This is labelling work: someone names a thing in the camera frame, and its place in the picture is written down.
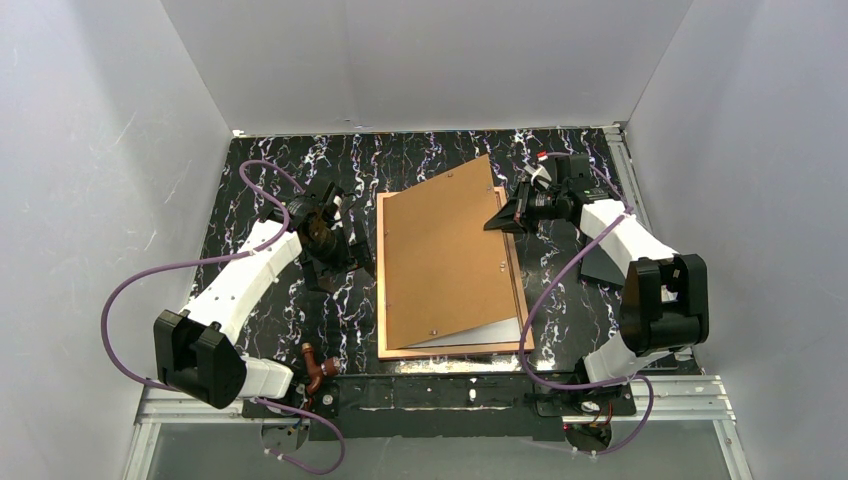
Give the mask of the brown backing board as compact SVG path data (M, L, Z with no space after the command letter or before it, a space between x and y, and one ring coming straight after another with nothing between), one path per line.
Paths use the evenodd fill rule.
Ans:
M484 228L501 205L486 155L379 196L379 358L516 350L526 305L514 246Z

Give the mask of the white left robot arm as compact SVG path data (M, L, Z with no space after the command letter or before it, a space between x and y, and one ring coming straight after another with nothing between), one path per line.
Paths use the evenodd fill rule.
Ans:
M153 326L158 379L214 408L250 397L282 399L293 370L272 359L243 356L235 345L244 324L285 268L306 261L306 248L279 221L258 220L214 281L180 311L163 311Z

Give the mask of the printed photo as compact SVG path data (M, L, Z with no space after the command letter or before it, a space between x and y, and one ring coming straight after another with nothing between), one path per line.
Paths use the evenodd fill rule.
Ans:
M471 328L462 332L429 339L410 348L435 348L493 343L509 343L520 340L522 326L517 317Z

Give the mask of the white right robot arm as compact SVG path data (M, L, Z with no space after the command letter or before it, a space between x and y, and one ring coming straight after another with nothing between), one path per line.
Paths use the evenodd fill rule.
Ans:
M507 203L484 225L487 230L527 233L542 220L567 220L589 243L566 265L572 269L602 249L624 277L618 330L575 369L574 384L538 376L519 341L522 367L534 381L555 390L577 391L624 384L639 370L709 335L707 266L697 254L681 254L653 236L631 208L604 187L568 182L542 188L521 181Z

